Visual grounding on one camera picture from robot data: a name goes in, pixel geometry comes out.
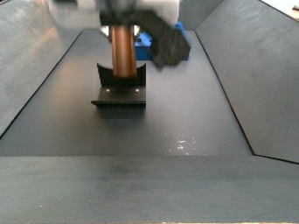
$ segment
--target black metal mount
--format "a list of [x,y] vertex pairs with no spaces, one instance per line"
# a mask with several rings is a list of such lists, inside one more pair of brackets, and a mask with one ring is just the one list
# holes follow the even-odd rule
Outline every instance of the black metal mount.
[[146,65],[137,69],[137,78],[119,79],[114,70],[98,64],[102,88],[98,100],[91,103],[103,106],[146,107]]

